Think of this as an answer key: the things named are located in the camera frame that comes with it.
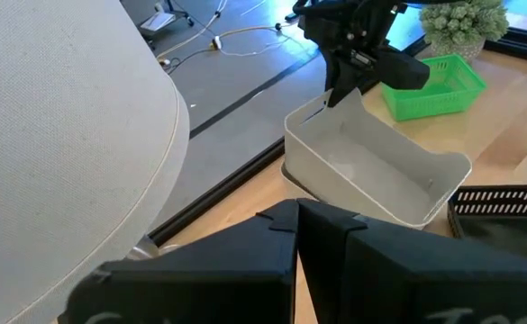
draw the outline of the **potted plant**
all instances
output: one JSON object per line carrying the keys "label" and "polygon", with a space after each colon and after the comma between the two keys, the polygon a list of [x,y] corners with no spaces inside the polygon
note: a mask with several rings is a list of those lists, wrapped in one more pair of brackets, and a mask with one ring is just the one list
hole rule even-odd
{"label": "potted plant", "polygon": [[458,53],[466,61],[479,55],[486,40],[498,41],[507,32],[502,0],[464,0],[426,5],[421,13],[425,41],[436,56]]}

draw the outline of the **white plastic bin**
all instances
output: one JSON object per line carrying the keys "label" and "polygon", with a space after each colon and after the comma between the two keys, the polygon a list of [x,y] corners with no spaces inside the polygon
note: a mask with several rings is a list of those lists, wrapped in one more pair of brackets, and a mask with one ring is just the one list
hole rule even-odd
{"label": "white plastic bin", "polygon": [[368,113],[359,90],[334,108],[329,93],[286,117],[287,173],[321,201],[423,228],[468,176],[469,159],[420,147]]}

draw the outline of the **lampshade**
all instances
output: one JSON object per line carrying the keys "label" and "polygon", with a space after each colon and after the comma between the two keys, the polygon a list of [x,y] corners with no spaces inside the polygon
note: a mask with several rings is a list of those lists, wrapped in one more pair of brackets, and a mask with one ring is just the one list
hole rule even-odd
{"label": "lampshade", "polygon": [[186,105],[118,0],[0,1],[0,323],[50,323],[167,200]]}

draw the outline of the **green plastic basket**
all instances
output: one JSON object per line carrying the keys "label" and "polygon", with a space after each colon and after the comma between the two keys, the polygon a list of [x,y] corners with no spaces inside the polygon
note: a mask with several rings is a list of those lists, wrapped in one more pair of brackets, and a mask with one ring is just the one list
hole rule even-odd
{"label": "green plastic basket", "polygon": [[465,112],[486,88],[465,60],[457,55],[423,60],[430,77],[421,90],[395,90],[383,86],[383,97],[396,121]]}

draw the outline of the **green plant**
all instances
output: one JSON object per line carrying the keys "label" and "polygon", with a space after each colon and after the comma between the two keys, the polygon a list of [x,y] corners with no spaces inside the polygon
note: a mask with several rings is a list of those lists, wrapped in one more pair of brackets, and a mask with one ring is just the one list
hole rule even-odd
{"label": "green plant", "polygon": [[502,0],[465,0],[426,5],[420,20],[426,33],[425,41],[452,51],[483,39],[498,41],[509,27],[506,12]]}

